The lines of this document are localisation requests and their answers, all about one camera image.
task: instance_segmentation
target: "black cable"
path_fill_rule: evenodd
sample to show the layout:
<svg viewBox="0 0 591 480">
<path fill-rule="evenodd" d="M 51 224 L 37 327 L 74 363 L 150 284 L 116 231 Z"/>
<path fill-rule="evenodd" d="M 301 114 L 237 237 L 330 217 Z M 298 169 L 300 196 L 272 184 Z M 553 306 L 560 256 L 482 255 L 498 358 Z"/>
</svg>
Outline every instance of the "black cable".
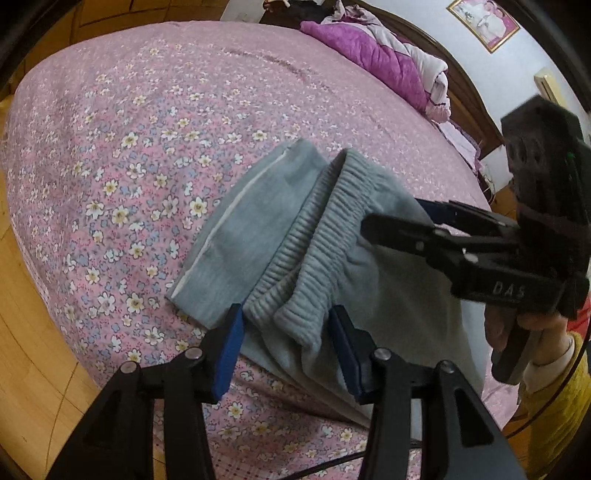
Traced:
<svg viewBox="0 0 591 480">
<path fill-rule="evenodd" d="M 558 396 L 563 392 L 564 388 L 570 382 L 570 379 L 573 377 L 574 372 L 579 367 L 579 364 L 581 363 L 581 360 L 583 359 L 583 355 L 587 351 L 587 345 L 589 344 L 590 337 L 591 337 L 591 320 L 589 321 L 589 325 L 587 326 L 587 334 L 585 334 L 585 339 L 583 341 L 583 346 L 581 347 L 581 351 L 579 352 L 576 360 L 574 361 L 573 366 L 570 368 L 569 374 L 564 378 L 564 380 L 560 384 L 558 390 L 556 392 L 554 392 L 554 395 L 552 395 L 552 397 L 550 397 L 550 399 L 544 404 L 544 406 L 542 408 L 540 408 L 537 412 L 535 412 L 535 414 L 528 421 L 526 421 L 516 431 L 511 432 L 509 435 L 507 435 L 507 437 L 506 437 L 507 439 L 513 438 L 515 435 L 519 435 L 527 427 L 529 427 L 533 422 L 535 422 L 538 418 L 540 418 L 540 415 L 542 415 L 546 411 L 546 409 L 548 409 L 548 407 L 550 405 L 552 405 L 554 400 L 556 400 L 558 398 Z"/>
<path fill-rule="evenodd" d="M 312 475 L 313 473 L 320 472 L 321 470 L 326 470 L 327 468 L 332 468 L 334 466 L 340 465 L 341 463 L 357 460 L 358 458 L 362 458 L 364 455 L 365 450 L 363 450 L 363 452 L 351 453 L 350 455 L 345 455 L 343 457 L 335 458 L 334 460 L 329 460 L 328 462 L 323 462 L 319 463 L 318 465 L 311 466 L 306 470 L 292 473 L 291 475 L 287 475 L 283 478 L 280 478 L 279 480 L 298 480 L 303 476 Z"/>
</svg>

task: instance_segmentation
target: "wooden headboard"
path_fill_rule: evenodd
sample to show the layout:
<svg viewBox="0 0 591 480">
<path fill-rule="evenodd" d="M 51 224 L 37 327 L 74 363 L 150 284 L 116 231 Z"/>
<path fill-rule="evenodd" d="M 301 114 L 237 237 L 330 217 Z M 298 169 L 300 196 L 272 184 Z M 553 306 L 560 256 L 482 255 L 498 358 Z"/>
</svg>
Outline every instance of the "wooden headboard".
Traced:
<svg viewBox="0 0 591 480">
<path fill-rule="evenodd" d="M 336 0 L 326 0 L 323 7 L 331 8 Z M 503 138 L 496 123 L 488 114 L 482 98 L 466 71 L 449 51 L 437 40 L 407 20 L 363 1 L 343 0 L 345 5 L 358 4 L 373 13 L 393 33 L 408 39 L 417 47 L 439 57 L 448 65 L 448 95 L 452 106 L 452 120 L 460 125 L 480 145 L 481 158 L 503 144 Z M 299 21 L 289 16 L 265 13 L 261 23 L 299 28 Z"/>
</svg>

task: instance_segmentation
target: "picture frame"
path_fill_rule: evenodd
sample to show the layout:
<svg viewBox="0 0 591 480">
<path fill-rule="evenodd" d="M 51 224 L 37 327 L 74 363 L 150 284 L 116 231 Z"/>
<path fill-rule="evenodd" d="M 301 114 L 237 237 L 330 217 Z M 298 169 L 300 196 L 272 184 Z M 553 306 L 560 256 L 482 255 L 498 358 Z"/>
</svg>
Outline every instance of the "picture frame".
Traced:
<svg viewBox="0 0 591 480">
<path fill-rule="evenodd" d="M 447 7 L 493 53 L 521 28 L 493 0 L 454 0 Z"/>
</svg>

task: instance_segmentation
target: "floral bedsheet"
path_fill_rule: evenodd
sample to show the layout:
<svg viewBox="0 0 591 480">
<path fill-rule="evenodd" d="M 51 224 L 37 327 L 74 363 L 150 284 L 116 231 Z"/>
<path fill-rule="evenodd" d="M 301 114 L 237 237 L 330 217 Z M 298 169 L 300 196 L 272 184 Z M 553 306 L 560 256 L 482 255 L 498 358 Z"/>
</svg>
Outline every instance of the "floral bedsheet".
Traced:
<svg viewBox="0 0 591 480">
<path fill-rule="evenodd" d="M 199 343 L 199 319 L 164 294 L 236 179 L 298 137 L 327 159 L 354 145 L 416 196 L 486 207 L 468 166 L 424 118 L 298 31 L 147 25 L 29 72 L 0 154 L 12 225 L 50 315 L 98 385 L 123 361 L 159 364 Z M 487 389 L 493 413 L 511 408 L 507 391 Z M 218 478 L 277 478 L 365 448 L 363 429 L 314 405 L 241 357 L 228 394 L 203 409 Z M 160 414 L 156 423 L 161 448 Z M 358 467 L 316 476 L 355 478 Z"/>
</svg>

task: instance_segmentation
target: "red object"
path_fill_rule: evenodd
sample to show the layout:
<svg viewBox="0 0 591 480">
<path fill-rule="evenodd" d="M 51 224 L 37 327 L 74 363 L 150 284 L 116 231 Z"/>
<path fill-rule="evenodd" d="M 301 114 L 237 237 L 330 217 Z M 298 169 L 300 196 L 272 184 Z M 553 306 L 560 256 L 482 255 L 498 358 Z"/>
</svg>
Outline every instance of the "red object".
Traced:
<svg viewBox="0 0 591 480">
<path fill-rule="evenodd" d="M 587 300 L 585 300 L 585 305 L 583 308 L 579 310 L 579 314 L 577 315 L 577 319 L 569 322 L 566 329 L 569 332 L 577 332 L 583 338 L 587 334 L 587 327 L 589 326 L 589 315 L 591 314 L 591 295 L 587 295 Z"/>
</svg>

